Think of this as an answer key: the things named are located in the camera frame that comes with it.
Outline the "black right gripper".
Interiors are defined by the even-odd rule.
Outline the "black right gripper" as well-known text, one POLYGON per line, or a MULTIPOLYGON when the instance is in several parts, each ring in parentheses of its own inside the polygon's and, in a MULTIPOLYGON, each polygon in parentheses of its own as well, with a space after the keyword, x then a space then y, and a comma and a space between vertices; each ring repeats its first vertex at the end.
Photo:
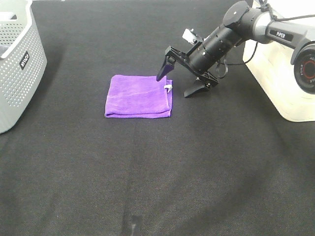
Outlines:
POLYGON ((215 87, 219 81, 208 70, 224 57, 241 37, 232 29, 223 25, 217 27, 206 38, 198 36, 199 41, 186 53, 171 46, 165 50, 165 58, 156 80, 160 81, 169 72, 174 70, 178 62, 196 76, 193 84, 184 91, 184 98, 215 87))

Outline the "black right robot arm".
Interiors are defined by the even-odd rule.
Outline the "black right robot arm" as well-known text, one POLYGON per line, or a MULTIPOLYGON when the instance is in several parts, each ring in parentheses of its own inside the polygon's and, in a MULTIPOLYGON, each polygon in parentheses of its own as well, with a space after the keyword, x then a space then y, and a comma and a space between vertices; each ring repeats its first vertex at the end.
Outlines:
POLYGON ((268 44, 272 41, 293 49, 290 63, 298 86, 305 92, 315 92, 315 29, 296 24, 294 18, 279 19, 272 7, 261 0, 259 8, 250 7, 246 1, 238 1, 225 13, 222 23, 206 38, 186 29, 183 38, 193 47, 186 53, 173 47, 165 51, 163 65, 157 74, 160 81, 180 63, 196 76, 193 86, 186 89, 185 97, 215 87, 218 78, 208 70, 220 65, 226 54, 247 40, 268 44))

